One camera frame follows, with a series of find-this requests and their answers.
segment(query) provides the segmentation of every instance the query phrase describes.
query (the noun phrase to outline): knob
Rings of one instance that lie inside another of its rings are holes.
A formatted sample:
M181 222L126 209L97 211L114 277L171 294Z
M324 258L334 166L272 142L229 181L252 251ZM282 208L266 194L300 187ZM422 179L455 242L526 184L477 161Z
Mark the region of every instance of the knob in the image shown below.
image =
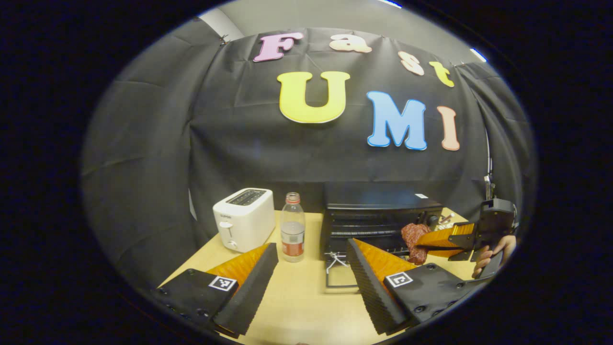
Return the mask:
M435 215L431 215L430 217L428 217L428 220L426 221L426 224L428 224L428 226L432 226L432 224L436 223L436 221L438 220L438 217Z

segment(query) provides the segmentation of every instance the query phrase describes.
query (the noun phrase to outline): black fabric backdrop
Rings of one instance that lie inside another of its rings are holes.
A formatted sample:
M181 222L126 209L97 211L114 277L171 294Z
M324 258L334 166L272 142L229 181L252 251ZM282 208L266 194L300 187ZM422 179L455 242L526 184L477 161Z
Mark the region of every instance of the black fabric backdrop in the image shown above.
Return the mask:
M253 62L259 38L301 32L280 60ZM370 53L339 52L330 36L355 34ZM403 50L425 74L407 71ZM450 71L442 84L429 61ZM324 71L347 72L346 109L324 124L301 124L279 110L285 72L307 71L306 101L327 102ZM425 104L426 150L371 147L373 106L368 91L391 95L402 111ZM437 106L456 112L458 151L444 150ZM486 64L451 66L417 47L345 29L275 31L220 45L201 21L178 28L143 52L110 86L83 151L82 184L89 221L109 260L133 286L148 289L217 232L212 206L245 187L272 189L275 208L300 192L307 212L323 208L327 181L399 182L476 220L485 197L485 128L489 131L495 193L524 217L536 164L525 114ZM198 221L189 215L188 188Z

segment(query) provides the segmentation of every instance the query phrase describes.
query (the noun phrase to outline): ground meat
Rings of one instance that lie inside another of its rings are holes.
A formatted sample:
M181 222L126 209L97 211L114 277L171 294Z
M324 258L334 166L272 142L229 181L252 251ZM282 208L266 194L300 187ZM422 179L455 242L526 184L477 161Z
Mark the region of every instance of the ground meat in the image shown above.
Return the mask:
M417 240L424 234L429 233L430 228L424 224L408 224L402 228L402 239L405 240L406 246L409 249L409 262L415 265L423 265L426 257L428 256L428 250L418 248Z

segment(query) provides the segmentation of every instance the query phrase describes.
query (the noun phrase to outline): bottle cap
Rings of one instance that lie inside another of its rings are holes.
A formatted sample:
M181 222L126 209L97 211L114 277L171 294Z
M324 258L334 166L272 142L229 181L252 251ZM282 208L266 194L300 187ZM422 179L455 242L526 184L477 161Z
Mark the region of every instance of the bottle cap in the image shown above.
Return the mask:
M288 204L300 204L300 194L290 192L285 196L285 202Z

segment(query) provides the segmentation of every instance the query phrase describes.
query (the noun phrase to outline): yellow letter u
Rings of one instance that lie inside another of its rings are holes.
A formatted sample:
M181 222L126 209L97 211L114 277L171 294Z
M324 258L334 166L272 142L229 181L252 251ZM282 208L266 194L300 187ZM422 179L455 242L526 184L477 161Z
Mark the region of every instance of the yellow letter u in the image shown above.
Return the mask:
M345 72L323 72L321 77L328 80L328 103L322 107L311 107L305 101L307 80L313 77L309 72L289 72L279 75L281 82L279 108L288 119L300 123L324 123L339 117L345 111Z

